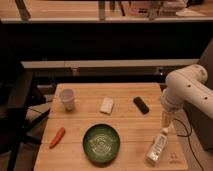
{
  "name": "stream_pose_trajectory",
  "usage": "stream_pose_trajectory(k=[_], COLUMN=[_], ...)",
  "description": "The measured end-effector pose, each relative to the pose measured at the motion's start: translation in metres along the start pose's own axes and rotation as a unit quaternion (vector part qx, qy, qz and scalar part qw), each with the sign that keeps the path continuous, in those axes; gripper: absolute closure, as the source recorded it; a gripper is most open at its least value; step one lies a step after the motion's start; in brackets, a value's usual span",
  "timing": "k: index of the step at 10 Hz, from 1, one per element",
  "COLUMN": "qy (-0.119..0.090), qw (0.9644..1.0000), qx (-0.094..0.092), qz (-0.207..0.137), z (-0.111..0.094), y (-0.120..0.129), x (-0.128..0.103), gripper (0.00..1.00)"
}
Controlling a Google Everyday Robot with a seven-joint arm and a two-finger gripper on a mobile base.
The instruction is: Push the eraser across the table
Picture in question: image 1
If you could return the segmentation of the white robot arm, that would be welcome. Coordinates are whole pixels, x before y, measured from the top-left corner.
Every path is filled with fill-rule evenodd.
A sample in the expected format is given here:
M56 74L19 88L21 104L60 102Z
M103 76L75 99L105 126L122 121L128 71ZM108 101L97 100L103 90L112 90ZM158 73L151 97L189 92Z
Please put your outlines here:
M213 90L204 85L207 78L206 69L198 64L174 70L166 76L166 88L159 98L163 107L163 128L170 126L173 114L183 107L185 101L213 119Z

